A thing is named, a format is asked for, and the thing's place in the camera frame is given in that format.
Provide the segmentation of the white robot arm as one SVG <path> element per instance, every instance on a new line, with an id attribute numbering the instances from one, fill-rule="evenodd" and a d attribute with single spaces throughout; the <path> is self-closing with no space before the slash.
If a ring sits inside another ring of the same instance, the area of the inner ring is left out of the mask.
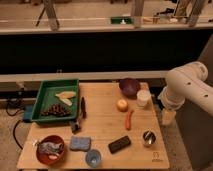
<path id="1" fill-rule="evenodd" d="M 213 87 L 205 83 L 207 77 L 208 69 L 199 61 L 190 62 L 167 72 L 166 86 L 158 96 L 163 105 L 161 112 L 163 125 L 172 123 L 177 110 L 186 99 L 213 116 Z"/>

